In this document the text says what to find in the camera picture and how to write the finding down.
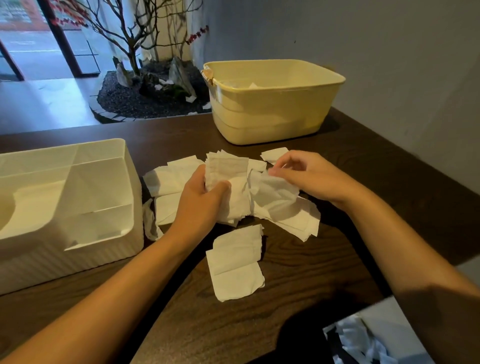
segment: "white plastic container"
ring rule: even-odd
[[[345,77],[299,60],[219,61],[202,71],[215,125],[237,145],[318,131]]]
[[[142,187],[123,139],[0,155],[0,294],[143,244]]]

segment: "stone border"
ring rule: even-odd
[[[102,89],[103,86],[103,80],[105,79],[105,76],[107,75],[107,72],[102,72],[95,83],[95,87],[93,91],[91,92],[91,95],[88,97],[88,106],[90,107],[90,110],[92,111],[93,115],[95,116],[95,119],[97,119],[99,122],[102,124],[108,124],[111,122],[131,122],[131,121],[145,121],[145,120],[156,120],[158,118],[126,118],[124,116],[121,116],[120,114],[116,114],[114,112],[106,111],[103,109],[103,107],[100,106],[100,104],[97,101],[98,93]]]

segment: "wooden tabletop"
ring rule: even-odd
[[[332,109],[314,135],[255,146],[234,146],[211,114],[0,136],[0,152],[123,138],[139,175],[170,160],[224,149],[260,159],[286,146],[321,153],[387,201],[451,263],[480,253],[480,196],[444,176],[341,112]],[[318,237],[303,243],[266,220],[266,252],[259,262],[265,287],[219,302],[205,250],[230,228],[216,226],[175,274],[133,332],[119,362],[246,363],[282,342],[305,342],[322,327],[390,293],[345,214],[315,201]],[[79,302],[128,261],[47,282],[0,297],[0,357]]]

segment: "person's left arm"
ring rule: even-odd
[[[229,182],[210,192],[200,166],[185,185],[174,223],[157,242],[1,363],[110,361],[182,261],[209,233]]]

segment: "tree trunk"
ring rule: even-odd
[[[140,76],[140,70],[138,69],[137,65],[137,57],[135,56],[135,51],[133,49],[130,50],[128,60],[130,61],[130,65],[132,66],[132,70],[135,76]]]

